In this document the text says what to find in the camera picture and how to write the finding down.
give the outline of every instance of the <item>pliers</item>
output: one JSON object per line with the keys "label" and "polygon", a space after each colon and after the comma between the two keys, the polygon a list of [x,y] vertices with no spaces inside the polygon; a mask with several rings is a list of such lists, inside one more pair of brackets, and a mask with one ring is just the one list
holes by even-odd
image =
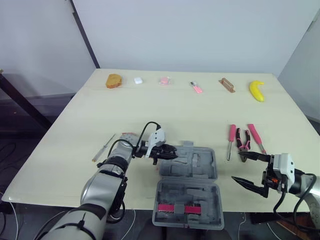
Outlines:
{"label": "pliers", "polygon": [[[236,138],[236,146],[239,149],[239,152],[248,152],[248,150],[251,148],[250,147],[250,133],[249,130],[245,130],[245,137],[246,137],[246,142],[245,144],[243,144],[241,142],[241,138],[240,138],[240,128],[236,129],[236,133],[235,133],[235,138]],[[243,155],[240,155],[240,158],[242,160],[242,162],[247,161],[247,158]]]}

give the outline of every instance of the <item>banana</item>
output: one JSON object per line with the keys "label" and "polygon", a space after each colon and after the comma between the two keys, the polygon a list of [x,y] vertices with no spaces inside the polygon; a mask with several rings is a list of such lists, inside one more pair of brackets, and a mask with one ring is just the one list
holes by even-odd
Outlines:
{"label": "banana", "polygon": [[264,85],[265,83],[263,81],[253,81],[250,83],[250,92],[254,96],[255,99],[257,99],[259,102],[264,102],[265,97],[260,92],[258,85]]}

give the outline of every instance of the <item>white table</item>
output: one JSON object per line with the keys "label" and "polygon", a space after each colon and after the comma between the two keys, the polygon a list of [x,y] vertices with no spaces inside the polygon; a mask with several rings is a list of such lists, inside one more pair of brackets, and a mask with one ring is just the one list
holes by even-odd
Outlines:
{"label": "white table", "polygon": [[[106,88],[111,73],[122,76],[122,86]],[[170,76],[172,84],[159,85],[162,76]],[[134,77],[142,77],[143,84],[135,85]],[[235,93],[229,93],[218,82],[222,77],[234,84]],[[265,82],[260,87],[265,102],[256,101],[249,92],[249,83],[254,80]],[[197,81],[203,93],[197,94],[190,81]],[[268,153],[291,153],[297,169],[320,175],[320,137],[272,74],[97,69],[40,141],[2,200],[79,206],[83,186],[97,170],[92,157],[113,133],[116,137],[122,132],[140,134],[148,121],[161,124],[168,144],[180,145],[182,140],[189,140],[195,146],[214,149],[216,183],[225,212],[272,212],[280,198],[272,189],[269,197],[263,198],[231,179],[246,178],[260,185],[267,164],[253,160],[242,163],[235,142],[231,160],[226,160],[230,124],[242,129],[243,138],[247,124],[255,124]],[[144,139],[154,130],[150,126]],[[254,140],[251,149],[260,152]],[[152,165],[151,159],[135,158],[127,177],[127,208],[153,209],[161,179],[158,166]],[[293,211],[297,201],[287,194],[279,211]],[[308,207],[302,204],[299,210],[307,211]]]}

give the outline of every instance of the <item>screwdriver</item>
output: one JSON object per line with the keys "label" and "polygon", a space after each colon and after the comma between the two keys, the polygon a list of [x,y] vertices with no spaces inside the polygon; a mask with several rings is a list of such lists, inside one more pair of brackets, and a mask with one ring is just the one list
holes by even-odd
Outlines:
{"label": "screwdriver", "polygon": [[248,128],[250,129],[250,132],[251,132],[251,134],[252,134],[255,142],[259,145],[259,147],[260,147],[260,149],[261,149],[261,152],[262,152],[263,154],[267,154],[264,146],[262,146],[262,140],[261,140],[259,134],[257,133],[257,130],[256,130],[256,128],[255,128],[255,125],[253,125],[253,124],[248,124]]}
{"label": "screwdriver", "polygon": [[235,135],[236,135],[236,125],[232,124],[230,126],[230,132],[229,132],[229,150],[228,150],[228,155],[226,159],[230,161],[230,156],[231,156],[231,145],[233,141],[235,140]]}
{"label": "screwdriver", "polygon": [[114,138],[116,134],[113,134],[113,136],[106,142],[105,145],[103,145],[103,147],[97,152],[97,154],[92,158],[92,162],[95,163],[98,158],[101,156],[101,154],[104,152],[104,150],[107,148],[108,144],[110,143],[110,141]]}

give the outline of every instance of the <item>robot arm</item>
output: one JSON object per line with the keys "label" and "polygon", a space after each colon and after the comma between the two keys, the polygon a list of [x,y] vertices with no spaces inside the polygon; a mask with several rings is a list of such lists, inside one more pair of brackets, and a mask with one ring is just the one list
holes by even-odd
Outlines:
{"label": "robot arm", "polygon": [[151,144],[141,141],[137,145],[139,138],[136,135],[123,134],[117,147],[105,161],[97,165],[97,172],[85,184],[81,206],[66,213],[48,233],[39,236],[37,240],[102,239],[106,222],[117,223],[121,220],[114,217],[121,205],[123,215],[125,213],[123,199],[128,180],[126,171],[131,158],[147,155],[153,158],[153,164],[157,164],[158,158],[177,158],[175,147],[164,144],[165,133],[161,128],[151,136]]}
{"label": "robot arm", "polygon": [[[279,193],[296,195],[298,198],[301,198],[302,201],[305,200],[310,209],[310,215],[316,229],[320,229],[319,176],[295,169],[295,164],[291,156],[287,153],[265,155],[257,152],[239,152],[239,154],[255,161],[261,160],[268,163],[268,165],[262,174],[263,187],[256,186],[253,182],[246,179],[232,176],[238,184],[265,198],[268,197],[269,188],[277,190]],[[293,212],[297,211],[298,206],[297,204]]]}

